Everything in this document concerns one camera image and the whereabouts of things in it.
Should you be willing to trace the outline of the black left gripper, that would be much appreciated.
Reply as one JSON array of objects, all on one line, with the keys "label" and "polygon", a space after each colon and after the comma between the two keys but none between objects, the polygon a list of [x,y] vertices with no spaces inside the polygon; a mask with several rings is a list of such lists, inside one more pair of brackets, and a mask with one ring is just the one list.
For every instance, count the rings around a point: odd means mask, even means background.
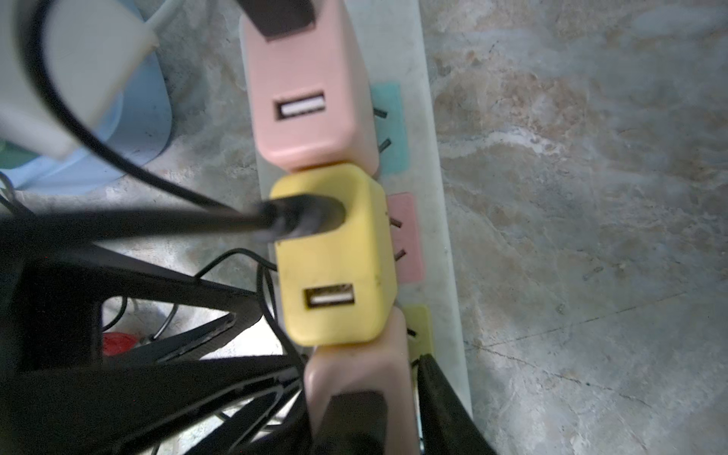
[{"label": "black left gripper", "polygon": [[[113,332],[113,299],[216,310],[185,332]],[[197,446],[236,453],[301,388],[287,356],[211,358],[263,318],[258,296],[89,246],[1,267],[1,450],[131,454],[228,407]]]}]

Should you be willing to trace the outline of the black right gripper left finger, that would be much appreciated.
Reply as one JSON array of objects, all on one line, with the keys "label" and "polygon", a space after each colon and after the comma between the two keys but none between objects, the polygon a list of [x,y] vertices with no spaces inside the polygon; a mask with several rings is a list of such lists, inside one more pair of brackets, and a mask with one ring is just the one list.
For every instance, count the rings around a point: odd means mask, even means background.
[{"label": "black right gripper left finger", "polygon": [[311,428],[306,401],[299,394],[284,422],[263,437],[235,447],[233,454],[309,454]]}]

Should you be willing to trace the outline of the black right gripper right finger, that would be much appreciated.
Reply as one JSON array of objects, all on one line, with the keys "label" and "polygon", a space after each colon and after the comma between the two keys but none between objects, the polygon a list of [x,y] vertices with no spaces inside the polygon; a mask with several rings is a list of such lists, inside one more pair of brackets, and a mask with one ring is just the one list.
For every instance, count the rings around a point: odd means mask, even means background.
[{"label": "black right gripper right finger", "polygon": [[497,454],[430,354],[417,362],[417,390],[425,454]]}]

